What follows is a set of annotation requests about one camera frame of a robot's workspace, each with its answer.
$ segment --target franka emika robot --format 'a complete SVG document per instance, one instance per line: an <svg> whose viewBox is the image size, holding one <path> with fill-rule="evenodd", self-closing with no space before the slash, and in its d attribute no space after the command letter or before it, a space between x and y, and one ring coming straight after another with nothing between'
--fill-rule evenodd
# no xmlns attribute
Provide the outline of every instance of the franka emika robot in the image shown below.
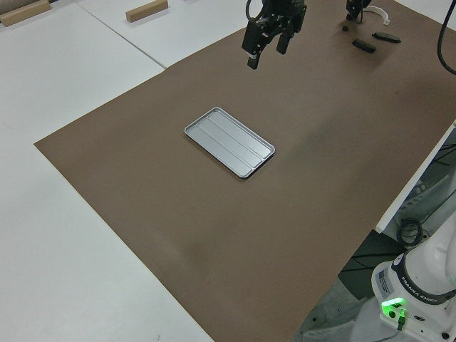
<svg viewBox="0 0 456 342"><path fill-rule="evenodd" d="M263 49L280 35L277 51L285 54L290 39L301 30L306 5L304 0L262 0L256 17L249 14L242 48L249 55L247 65L256 69ZM347 0L347 19L357 24L357 17L371 0ZM449 72L442 57L442 40L456 5L453 0L437 42L441 64ZM379 264L373 271L372 287L380 307L380 319L400 332L424 342L456 339L456 214L450 224L443 224L431 238L393 261Z"/></svg>

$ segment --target wooden block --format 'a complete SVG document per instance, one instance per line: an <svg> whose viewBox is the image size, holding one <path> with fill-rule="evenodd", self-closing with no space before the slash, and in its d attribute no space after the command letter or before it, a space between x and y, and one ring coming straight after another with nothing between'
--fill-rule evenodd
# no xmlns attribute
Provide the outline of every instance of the wooden block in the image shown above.
<svg viewBox="0 0 456 342"><path fill-rule="evenodd" d="M131 11L126 12L127 20L132 23L134 21L140 20L145 18L146 16L150 16L154 13L163 11L164 9L168 8L168 1L167 0L155 0L149 4L144 6L137 7L136 9L132 9Z"/></svg>
<svg viewBox="0 0 456 342"><path fill-rule="evenodd" d="M50 9L51 5L48 0L39 0L21 7L20 9L15 9L11 12L0 15L0 21L3 25L10 26Z"/></svg>

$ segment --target metal tray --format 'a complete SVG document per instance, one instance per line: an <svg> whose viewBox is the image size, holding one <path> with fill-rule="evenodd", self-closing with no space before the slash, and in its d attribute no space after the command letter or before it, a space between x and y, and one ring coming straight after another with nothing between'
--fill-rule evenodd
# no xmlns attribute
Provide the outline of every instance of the metal tray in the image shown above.
<svg viewBox="0 0 456 342"><path fill-rule="evenodd" d="M185 134L241 178L248 178L275 152L273 145L221 108L213 108Z"/></svg>

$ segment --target brown table covering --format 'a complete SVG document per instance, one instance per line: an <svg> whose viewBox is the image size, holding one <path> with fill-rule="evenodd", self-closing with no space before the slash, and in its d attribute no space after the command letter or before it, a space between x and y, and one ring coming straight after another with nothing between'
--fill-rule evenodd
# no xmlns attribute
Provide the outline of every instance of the brown table covering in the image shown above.
<svg viewBox="0 0 456 342"><path fill-rule="evenodd" d="M342 32L344 1L307 4L258 70L239 31L36 143L216 342L292 337L456 117L438 23L378 0L389 27ZM248 180L183 133L214 106L276 147Z"/></svg>

